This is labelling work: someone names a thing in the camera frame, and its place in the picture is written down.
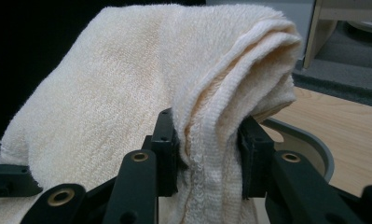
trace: wooden table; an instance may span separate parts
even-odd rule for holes
[[[320,138],[335,161],[330,184],[360,196],[372,185],[372,107],[295,88],[297,100],[273,116]]]

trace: white towel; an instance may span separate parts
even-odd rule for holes
[[[241,199],[236,131],[295,100],[299,44],[295,25],[269,7],[105,8],[10,122],[0,163],[29,165],[44,190],[90,190],[172,107],[189,169],[160,200],[161,223],[255,223]],[[0,200],[0,223],[20,222],[35,199]]]

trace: black mount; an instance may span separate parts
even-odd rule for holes
[[[177,172],[187,169],[178,147],[167,109],[158,115],[142,149],[123,158],[116,177],[89,192],[78,184],[49,189],[22,223],[158,223],[158,197],[176,193]],[[275,151],[252,117],[238,129],[238,148],[242,197],[265,197],[271,223],[372,223],[372,186],[365,187],[361,198],[330,186],[303,155]],[[0,197],[41,191],[28,167],[7,167],[0,165]]]

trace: towel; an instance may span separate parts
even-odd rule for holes
[[[171,107],[188,169],[160,199],[160,223],[256,223],[241,198],[236,133],[245,117],[294,102],[300,42],[270,7],[104,8],[9,123],[0,163],[29,165],[44,190],[90,190]],[[0,199],[0,223],[20,222],[37,197]]]

